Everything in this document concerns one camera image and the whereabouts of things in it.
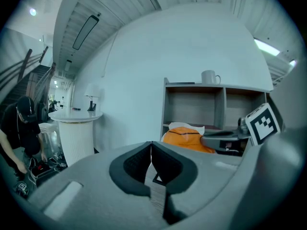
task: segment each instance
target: white mug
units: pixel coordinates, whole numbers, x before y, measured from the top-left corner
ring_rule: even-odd
[[[220,75],[215,75],[215,72],[213,70],[207,70],[203,71],[201,73],[201,82],[202,84],[216,84],[216,77],[219,77],[221,83],[221,77]]]

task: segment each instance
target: man in black shirt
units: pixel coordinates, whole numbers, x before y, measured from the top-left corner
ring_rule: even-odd
[[[14,168],[18,180],[27,173],[32,155],[41,151],[42,160],[47,161],[43,136],[31,98],[23,96],[17,103],[11,104],[5,109],[0,129],[0,144],[0,153],[8,165]],[[13,149],[19,147],[24,148],[23,161],[20,161],[13,152]]]

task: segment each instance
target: black cap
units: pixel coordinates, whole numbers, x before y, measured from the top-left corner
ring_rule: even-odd
[[[34,102],[28,96],[22,96],[17,101],[17,110],[23,117],[24,121],[34,122],[36,121],[36,115],[34,111]]]

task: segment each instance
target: white stool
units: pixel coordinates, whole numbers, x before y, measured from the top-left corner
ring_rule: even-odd
[[[57,133],[57,145],[58,147],[61,147],[61,140],[59,137],[58,126],[53,125],[53,124],[48,124],[48,123],[41,123],[39,124],[39,128],[40,128],[41,133],[44,134],[46,142],[50,144],[52,153],[54,153],[55,151],[52,147],[52,142],[51,142],[51,134],[53,132]]]

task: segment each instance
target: lamp base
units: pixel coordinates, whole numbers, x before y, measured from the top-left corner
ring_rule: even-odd
[[[90,102],[90,107],[87,109],[88,111],[95,111],[93,109],[93,101]]]

